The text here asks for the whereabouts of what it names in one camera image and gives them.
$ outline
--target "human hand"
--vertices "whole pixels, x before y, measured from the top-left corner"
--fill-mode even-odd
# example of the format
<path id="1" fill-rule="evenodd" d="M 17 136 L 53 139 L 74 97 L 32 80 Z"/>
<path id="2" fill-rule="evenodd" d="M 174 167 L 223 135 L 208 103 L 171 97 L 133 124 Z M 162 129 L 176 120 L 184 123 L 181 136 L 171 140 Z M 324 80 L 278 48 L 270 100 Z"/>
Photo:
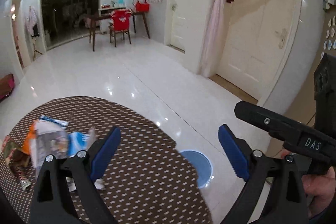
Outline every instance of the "human hand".
<path id="1" fill-rule="evenodd" d="M 290 151 L 284 149 L 281 158 L 289 155 L 289 153 Z M 314 196 L 308 208 L 308 216 L 311 218 L 323 212 L 333 200 L 336 188 L 335 170 L 330 167 L 324 176 L 304 175 L 302 183 L 305 193 Z"/>

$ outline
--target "doorway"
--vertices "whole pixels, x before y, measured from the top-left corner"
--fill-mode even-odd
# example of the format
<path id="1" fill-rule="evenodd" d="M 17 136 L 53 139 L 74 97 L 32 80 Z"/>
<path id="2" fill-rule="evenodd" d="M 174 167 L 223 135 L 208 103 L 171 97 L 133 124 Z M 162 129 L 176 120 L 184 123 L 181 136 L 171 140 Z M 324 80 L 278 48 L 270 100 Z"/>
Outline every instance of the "doorway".
<path id="1" fill-rule="evenodd" d="M 41 0 L 48 50 L 89 36 L 86 15 L 98 12 L 99 0 Z"/>
<path id="2" fill-rule="evenodd" d="M 293 10 L 294 0 L 235 0 L 216 73 L 260 100 L 285 53 Z"/>
<path id="3" fill-rule="evenodd" d="M 12 0 L 11 3 L 11 8 L 10 8 L 10 16 L 11 16 L 11 22 L 12 22 L 12 30 L 13 30 L 13 39 L 14 39 L 14 44 L 15 44 L 15 49 L 16 49 L 16 54 L 19 59 L 21 68 L 24 68 L 24 63 L 22 60 L 22 55 L 20 51 L 20 42 L 19 42 L 19 31 L 18 31 L 18 15 L 19 15 L 19 10 L 20 10 L 20 4 L 21 0 Z"/>
<path id="4" fill-rule="evenodd" d="M 172 6 L 173 15 L 170 45 L 182 52 L 185 51 L 184 37 L 187 28 L 186 21 L 189 16 L 188 1 L 189 0 L 174 0 Z"/>

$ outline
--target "wooden chair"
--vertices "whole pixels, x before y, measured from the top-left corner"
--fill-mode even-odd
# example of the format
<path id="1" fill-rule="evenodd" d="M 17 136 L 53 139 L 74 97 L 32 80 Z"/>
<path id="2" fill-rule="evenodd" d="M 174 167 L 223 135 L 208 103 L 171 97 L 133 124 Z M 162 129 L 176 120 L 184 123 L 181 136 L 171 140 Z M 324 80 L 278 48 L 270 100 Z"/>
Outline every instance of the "wooden chair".
<path id="1" fill-rule="evenodd" d="M 113 23 L 109 26 L 110 29 L 110 43 L 112 44 L 112 37 L 114 37 L 114 47 L 117 47 L 117 33 L 122 33 L 124 40 L 125 34 L 128 35 L 129 43 L 131 42 L 131 36 L 129 34 L 129 17 L 132 15 L 132 12 L 129 10 L 116 10 L 113 11 L 110 18 Z"/>

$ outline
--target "metal screw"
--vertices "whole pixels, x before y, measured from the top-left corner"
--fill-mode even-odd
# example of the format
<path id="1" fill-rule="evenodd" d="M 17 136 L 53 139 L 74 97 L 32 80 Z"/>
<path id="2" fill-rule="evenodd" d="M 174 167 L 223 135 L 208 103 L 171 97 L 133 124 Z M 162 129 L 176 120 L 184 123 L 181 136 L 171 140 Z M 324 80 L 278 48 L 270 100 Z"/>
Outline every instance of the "metal screw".
<path id="1" fill-rule="evenodd" d="M 48 155 L 48 156 L 45 157 L 45 160 L 46 160 L 47 162 L 51 162 L 53 159 L 54 159 L 54 156 L 53 156 L 53 155 Z"/>
<path id="2" fill-rule="evenodd" d="M 294 161 L 293 156 L 291 156 L 291 155 L 287 155 L 287 156 L 286 156 L 286 161 L 288 161 L 288 162 L 293 162 L 293 161 Z"/>
<path id="3" fill-rule="evenodd" d="M 254 151 L 253 151 L 253 155 L 254 155 L 256 158 L 261 158 L 261 156 L 263 155 L 263 152 L 261 152 L 260 150 L 254 150 Z"/>
<path id="4" fill-rule="evenodd" d="M 77 156 L 79 158 L 84 158 L 86 156 L 86 151 L 85 150 L 81 150 L 77 153 Z"/>

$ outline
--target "blue bucket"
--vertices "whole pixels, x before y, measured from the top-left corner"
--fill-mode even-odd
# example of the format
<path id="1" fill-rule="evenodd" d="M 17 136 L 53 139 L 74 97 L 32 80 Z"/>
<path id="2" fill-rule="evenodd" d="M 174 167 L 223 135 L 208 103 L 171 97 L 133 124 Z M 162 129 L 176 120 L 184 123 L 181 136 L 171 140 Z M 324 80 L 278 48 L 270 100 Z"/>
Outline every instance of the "blue bucket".
<path id="1" fill-rule="evenodd" d="M 198 188 L 202 189 L 208 186 L 213 172 L 213 167 L 208 157 L 194 150 L 183 150 L 180 153 L 195 167 L 198 175 Z"/>

